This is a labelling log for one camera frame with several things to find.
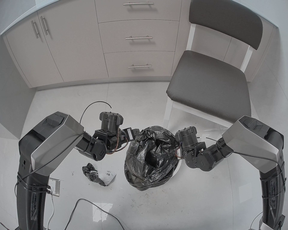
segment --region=countertop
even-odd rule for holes
[[[33,6],[32,8],[30,8],[29,10],[27,10],[25,13],[23,13],[21,16],[19,16],[17,19],[15,19],[12,23],[9,24],[9,22],[4,22],[4,25],[7,24],[7,27],[0,33],[0,35],[2,35],[6,30],[8,30],[10,27],[12,27],[13,25],[15,25],[17,22],[19,22],[20,20],[22,20],[23,18],[25,18],[26,16],[28,16],[29,14],[53,3],[59,0],[35,0],[35,6]],[[252,8],[250,5],[244,3],[244,2],[240,2],[240,4],[250,8],[252,11],[254,11],[255,13],[257,13],[258,15],[260,15],[261,17],[265,18],[266,20],[268,20],[269,22],[271,22],[272,24],[274,24],[275,26],[277,26],[274,22],[272,22],[269,18],[267,18],[265,15],[263,15],[263,13],[259,12],[258,10]]]

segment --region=chair backrest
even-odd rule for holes
[[[244,72],[253,48],[258,49],[263,33],[260,17],[247,7],[233,0],[191,0],[190,28],[187,49],[191,50],[195,27],[205,26],[249,45],[241,70]]]

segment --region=chair seat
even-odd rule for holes
[[[251,116],[245,74],[218,59],[186,50],[167,89],[171,100],[235,122]]]

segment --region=drawer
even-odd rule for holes
[[[172,51],[132,51],[104,54],[108,76],[133,77],[133,76],[171,76],[174,52]]]
[[[123,5],[131,0],[95,0],[98,23],[134,19],[157,19],[179,21],[181,0],[132,1],[134,5]]]
[[[99,24],[104,53],[124,51],[175,51],[179,22],[128,20]]]

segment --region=gray upholstery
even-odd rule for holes
[[[189,21],[232,36],[258,49],[263,25],[259,16],[232,0],[192,0]]]
[[[167,89],[173,101],[235,122],[251,116],[245,74],[215,58],[184,51]]]

